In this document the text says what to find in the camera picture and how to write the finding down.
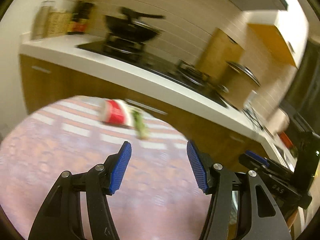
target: white cabinet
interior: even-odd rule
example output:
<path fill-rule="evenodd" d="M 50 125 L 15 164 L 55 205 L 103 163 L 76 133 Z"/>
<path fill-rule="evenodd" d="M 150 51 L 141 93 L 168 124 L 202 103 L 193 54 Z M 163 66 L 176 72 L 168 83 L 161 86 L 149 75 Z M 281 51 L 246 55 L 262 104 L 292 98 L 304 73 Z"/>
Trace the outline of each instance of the white cabinet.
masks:
<path fill-rule="evenodd" d="M 309 23 L 298 0 L 286 0 L 287 11 L 249 12 L 249 26 L 275 58 L 299 67 L 307 43 Z"/>

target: red label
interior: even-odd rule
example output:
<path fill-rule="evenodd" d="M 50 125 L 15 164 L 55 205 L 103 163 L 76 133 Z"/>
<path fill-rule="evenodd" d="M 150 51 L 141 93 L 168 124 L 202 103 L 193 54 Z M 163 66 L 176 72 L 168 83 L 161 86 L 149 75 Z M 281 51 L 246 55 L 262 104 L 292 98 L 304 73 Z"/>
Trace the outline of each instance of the red label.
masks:
<path fill-rule="evenodd" d="M 110 104 L 110 118 L 109 123 L 115 123 L 115 124 L 124 124 L 124 113 L 122 112 L 122 109 L 118 105 L 118 103 L 114 100 L 108 101 Z"/>

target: wicker basket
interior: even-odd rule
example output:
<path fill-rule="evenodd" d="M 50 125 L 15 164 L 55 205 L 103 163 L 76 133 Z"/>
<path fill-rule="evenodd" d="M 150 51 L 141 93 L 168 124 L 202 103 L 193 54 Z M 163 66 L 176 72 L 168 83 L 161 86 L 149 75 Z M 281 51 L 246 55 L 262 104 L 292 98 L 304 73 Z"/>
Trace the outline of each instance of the wicker basket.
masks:
<path fill-rule="evenodd" d="M 65 35 L 68 31 L 72 13 L 50 12 L 47 22 L 46 37 L 57 37 Z"/>

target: pan handle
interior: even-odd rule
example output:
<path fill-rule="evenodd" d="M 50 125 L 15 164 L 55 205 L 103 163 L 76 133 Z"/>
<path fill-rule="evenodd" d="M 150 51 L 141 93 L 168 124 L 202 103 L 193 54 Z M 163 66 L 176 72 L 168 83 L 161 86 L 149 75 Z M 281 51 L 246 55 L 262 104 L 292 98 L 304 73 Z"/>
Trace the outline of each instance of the pan handle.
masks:
<path fill-rule="evenodd" d="M 164 19 L 163 15 L 154 15 L 154 14 L 145 14 L 133 11 L 126 7 L 121 7 L 120 12 L 128 17 L 128 20 L 131 22 L 131 19 L 139 19 L 140 17 L 154 18 L 154 19 Z"/>

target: gas stove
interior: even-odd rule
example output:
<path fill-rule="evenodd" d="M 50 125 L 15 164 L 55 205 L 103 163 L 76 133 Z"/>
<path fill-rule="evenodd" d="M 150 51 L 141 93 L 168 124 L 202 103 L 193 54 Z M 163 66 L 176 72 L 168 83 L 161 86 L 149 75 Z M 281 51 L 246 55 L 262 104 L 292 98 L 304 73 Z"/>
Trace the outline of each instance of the gas stove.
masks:
<path fill-rule="evenodd" d="M 223 107 L 227 107 L 218 93 L 206 81 L 208 77 L 206 77 L 203 73 L 196 70 L 195 68 L 185 65 L 176 65 L 165 59 L 143 51 L 143 47 L 137 48 L 135 44 L 129 44 L 130 46 L 127 46 L 124 49 L 133 48 L 132 51 L 139 51 L 138 54 L 128 54 L 125 52 L 121 52 L 119 51 L 119 49 L 123 48 L 120 47 L 120 43 L 125 43 L 126 41 L 116 40 L 116 42 L 118 43 L 112 42 L 110 40 L 97 41 L 81 44 L 77 47 L 145 69 L 159 76 L 167 78 L 194 92 L 197 92 L 198 94 L 214 101 L 215 103 Z"/>

